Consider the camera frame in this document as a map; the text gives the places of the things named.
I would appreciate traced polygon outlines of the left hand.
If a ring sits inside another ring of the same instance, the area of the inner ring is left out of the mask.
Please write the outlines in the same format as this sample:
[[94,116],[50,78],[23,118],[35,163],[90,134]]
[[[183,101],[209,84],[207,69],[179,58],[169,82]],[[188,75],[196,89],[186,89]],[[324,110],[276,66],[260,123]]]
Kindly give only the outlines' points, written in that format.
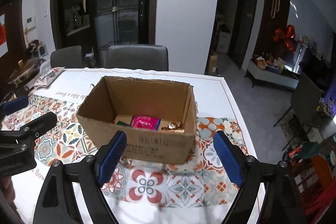
[[8,203],[13,203],[15,200],[15,190],[11,177],[1,178],[1,191]]

